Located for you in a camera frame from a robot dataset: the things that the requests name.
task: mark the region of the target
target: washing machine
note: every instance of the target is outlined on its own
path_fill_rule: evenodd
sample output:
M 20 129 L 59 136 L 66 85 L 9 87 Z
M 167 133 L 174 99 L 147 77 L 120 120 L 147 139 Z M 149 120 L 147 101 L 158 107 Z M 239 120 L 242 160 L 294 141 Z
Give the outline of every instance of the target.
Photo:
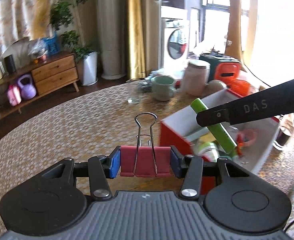
M 189 21 L 161 19 L 161 68 L 181 69 L 187 66 Z

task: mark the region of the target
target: green tube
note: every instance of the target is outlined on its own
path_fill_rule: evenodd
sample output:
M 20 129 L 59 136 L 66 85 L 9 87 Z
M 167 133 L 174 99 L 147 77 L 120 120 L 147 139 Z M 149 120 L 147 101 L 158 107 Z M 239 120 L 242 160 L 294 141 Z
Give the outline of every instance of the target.
M 199 98 L 195 99 L 190 106 L 196 114 L 208 109 L 208 107 Z M 233 157 L 236 155 L 235 148 L 237 144 L 221 123 L 209 125 L 207 128 L 229 156 Z

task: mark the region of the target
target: binder clip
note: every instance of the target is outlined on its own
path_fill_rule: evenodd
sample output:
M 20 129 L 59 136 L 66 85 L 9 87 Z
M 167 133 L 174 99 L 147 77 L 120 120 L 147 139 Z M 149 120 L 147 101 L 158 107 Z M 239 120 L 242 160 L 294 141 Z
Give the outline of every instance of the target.
M 141 134 L 141 125 L 137 118 L 142 114 L 149 114 L 154 117 L 154 122 L 150 125 L 150 135 Z M 135 116 L 138 125 L 138 135 L 136 146 L 120 147 L 120 175 L 123 177 L 168 177 L 170 176 L 170 147 L 155 147 L 152 134 L 152 127 L 157 121 L 157 116 L 153 113 L 143 112 Z M 149 147 L 141 146 L 141 136 L 150 137 Z

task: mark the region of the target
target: blue basket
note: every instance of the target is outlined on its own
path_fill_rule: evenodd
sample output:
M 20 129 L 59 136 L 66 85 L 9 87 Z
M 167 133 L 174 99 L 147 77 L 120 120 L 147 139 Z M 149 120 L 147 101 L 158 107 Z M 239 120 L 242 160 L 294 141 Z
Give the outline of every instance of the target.
M 42 38 L 46 44 L 46 49 L 48 51 L 48 56 L 52 56 L 60 52 L 60 46 L 58 42 L 57 33 L 52 38 Z

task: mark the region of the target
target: plastic bag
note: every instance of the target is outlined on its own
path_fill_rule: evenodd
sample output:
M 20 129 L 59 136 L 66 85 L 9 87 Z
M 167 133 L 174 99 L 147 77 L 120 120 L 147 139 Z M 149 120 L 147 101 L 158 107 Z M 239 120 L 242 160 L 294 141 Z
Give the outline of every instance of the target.
M 38 59 L 44 55 L 47 55 L 48 51 L 46 49 L 46 43 L 42 39 L 38 39 L 37 42 L 31 46 L 28 51 L 28 55 L 31 55 L 31 58 Z

